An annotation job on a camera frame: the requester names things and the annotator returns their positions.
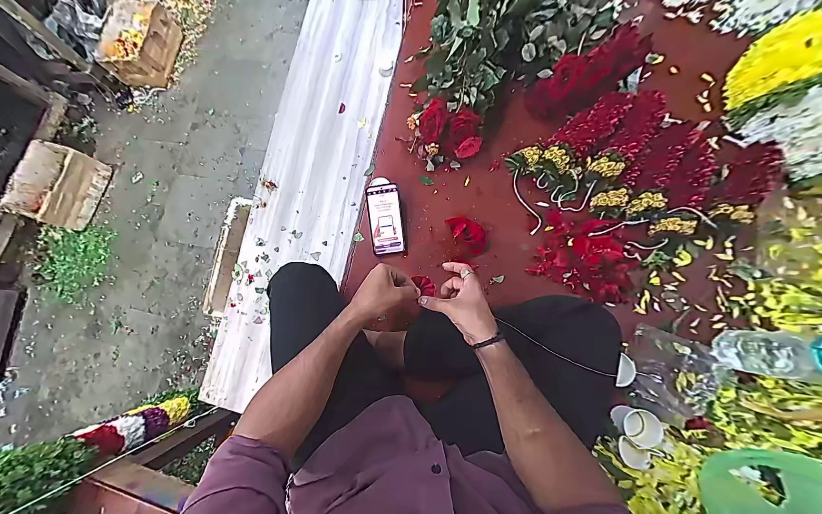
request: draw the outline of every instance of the hand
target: hand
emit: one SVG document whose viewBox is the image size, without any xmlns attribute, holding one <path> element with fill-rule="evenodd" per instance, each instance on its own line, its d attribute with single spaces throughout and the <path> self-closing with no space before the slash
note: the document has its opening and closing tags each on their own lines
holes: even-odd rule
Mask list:
<svg viewBox="0 0 822 514">
<path fill-rule="evenodd" d="M 466 274 L 462 279 L 454 276 L 440 287 L 442 298 L 420 297 L 417 299 L 424 308 L 445 314 L 452 320 L 465 342 L 475 345 L 490 339 L 497 334 L 497 321 L 487 305 L 487 298 L 480 288 L 478 275 L 474 275 L 471 266 L 460 263 L 443 263 L 443 269 L 454 274 Z"/>
<path fill-rule="evenodd" d="M 402 302 L 413 302 L 420 291 L 411 277 L 388 264 L 376 264 L 363 279 L 347 309 L 359 321 L 369 323 Z"/>
</svg>

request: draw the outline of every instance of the water bottle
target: water bottle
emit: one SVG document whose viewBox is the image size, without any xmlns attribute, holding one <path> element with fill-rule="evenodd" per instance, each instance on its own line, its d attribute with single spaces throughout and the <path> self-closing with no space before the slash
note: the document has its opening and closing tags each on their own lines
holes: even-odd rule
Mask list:
<svg viewBox="0 0 822 514">
<path fill-rule="evenodd" d="M 822 383 L 822 336 L 726 330 L 714 339 L 713 355 L 739 371 Z"/>
</svg>

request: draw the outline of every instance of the phone screen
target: phone screen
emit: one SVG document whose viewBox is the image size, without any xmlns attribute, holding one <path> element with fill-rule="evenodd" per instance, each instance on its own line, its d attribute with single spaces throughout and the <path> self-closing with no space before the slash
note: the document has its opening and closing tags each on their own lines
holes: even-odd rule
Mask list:
<svg viewBox="0 0 822 514">
<path fill-rule="evenodd" d="M 398 204 L 398 186 L 385 184 L 366 190 L 366 210 L 370 213 L 372 252 L 376 255 L 405 251 L 402 209 Z"/>
</svg>

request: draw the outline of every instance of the green plastic bag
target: green plastic bag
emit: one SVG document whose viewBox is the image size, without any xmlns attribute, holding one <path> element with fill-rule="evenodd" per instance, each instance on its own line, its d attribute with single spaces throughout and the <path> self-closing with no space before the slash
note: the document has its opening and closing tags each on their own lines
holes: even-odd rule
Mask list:
<svg viewBox="0 0 822 514">
<path fill-rule="evenodd" d="M 732 474 L 742 467 L 767 465 L 778 470 L 785 500 L 778 506 Z M 788 452 L 731 450 L 706 460 L 700 472 L 707 514 L 822 513 L 822 462 Z"/>
</svg>

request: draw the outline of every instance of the black bracelet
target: black bracelet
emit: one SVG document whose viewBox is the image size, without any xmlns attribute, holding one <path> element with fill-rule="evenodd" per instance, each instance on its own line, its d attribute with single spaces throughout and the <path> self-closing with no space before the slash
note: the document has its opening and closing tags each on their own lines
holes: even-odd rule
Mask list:
<svg viewBox="0 0 822 514">
<path fill-rule="evenodd" d="M 480 343 L 475 343 L 475 344 L 471 345 L 471 349 L 478 349 L 478 348 L 483 348 L 485 346 L 490 346 L 493 343 L 499 343 L 500 341 L 503 341 L 505 339 L 506 339 L 506 336 L 504 336 L 503 334 L 497 332 L 496 336 L 493 336 L 493 337 L 491 337 L 490 339 L 488 339 L 486 341 L 482 341 Z"/>
</svg>

